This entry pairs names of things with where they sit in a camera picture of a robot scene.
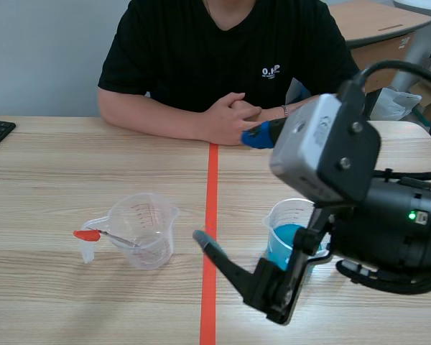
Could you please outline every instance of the screw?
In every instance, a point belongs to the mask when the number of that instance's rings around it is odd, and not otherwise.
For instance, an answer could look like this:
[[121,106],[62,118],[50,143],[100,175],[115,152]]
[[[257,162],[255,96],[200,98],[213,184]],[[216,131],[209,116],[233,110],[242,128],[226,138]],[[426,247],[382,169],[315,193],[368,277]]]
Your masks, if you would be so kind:
[[338,166],[343,170],[348,170],[351,167],[351,161],[349,158],[344,157],[340,160],[340,163],[338,163]]
[[351,124],[351,132],[353,134],[361,133],[362,129],[363,129],[363,127],[362,127],[362,124],[360,122],[353,122]]

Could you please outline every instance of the red tape line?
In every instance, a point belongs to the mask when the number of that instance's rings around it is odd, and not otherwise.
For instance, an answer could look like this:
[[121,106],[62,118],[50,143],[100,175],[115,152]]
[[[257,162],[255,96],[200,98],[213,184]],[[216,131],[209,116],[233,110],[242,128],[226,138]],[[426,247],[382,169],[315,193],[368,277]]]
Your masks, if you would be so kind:
[[[210,144],[208,163],[208,186],[206,192],[205,231],[217,239],[218,200],[218,146]],[[216,266],[203,258],[203,286],[201,291],[200,345],[216,345]]]

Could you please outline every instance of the bracelet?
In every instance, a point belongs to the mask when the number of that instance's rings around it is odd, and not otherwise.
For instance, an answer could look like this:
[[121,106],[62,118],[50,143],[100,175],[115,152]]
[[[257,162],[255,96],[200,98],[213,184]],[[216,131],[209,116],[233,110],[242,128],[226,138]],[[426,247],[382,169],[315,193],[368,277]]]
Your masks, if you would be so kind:
[[282,110],[284,110],[284,117],[288,117],[289,116],[289,111],[287,110],[286,106],[281,106]]

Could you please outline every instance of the blue liquid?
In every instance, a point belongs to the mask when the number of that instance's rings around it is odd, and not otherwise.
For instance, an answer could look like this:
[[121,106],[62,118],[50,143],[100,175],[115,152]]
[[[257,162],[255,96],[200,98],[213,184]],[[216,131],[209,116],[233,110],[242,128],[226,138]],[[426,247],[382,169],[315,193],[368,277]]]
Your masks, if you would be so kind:
[[[288,246],[292,247],[294,241],[294,236],[297,230],[300,228],[297,224],[284,224],[278,226],[274,233],[278,236],[281,241],[283,241]],[[281,242],[275,239],[272,235],[268,239],[268,248],[265,252],[267,259],[274,262],[282,270],[287,269],[287,264],[289,262],[290,255],[292,253],[291,249],[286,248]],[[313,266],[308,267],[307,274],[309,275],[313,269]]]
[[283,241],[288,246],[292,247],[292,243],[294,241],[295,233],[300,228],[300,225],[297,224],[285,224],[278,226],[274,233],[279,237],[281,241]]

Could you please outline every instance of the black t-shirt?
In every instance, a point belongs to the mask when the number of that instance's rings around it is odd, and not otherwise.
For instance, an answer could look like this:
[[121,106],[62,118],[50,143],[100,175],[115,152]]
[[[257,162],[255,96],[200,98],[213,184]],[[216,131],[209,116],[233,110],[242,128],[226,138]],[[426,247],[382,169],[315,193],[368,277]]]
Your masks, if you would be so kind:
[[103,65],[99,87],[205,111],[230,92],[280,106],[292,78],[312,93],[335,93],[358,68],[327,5],[257,0],[223,31],[203,0],[132,0]]

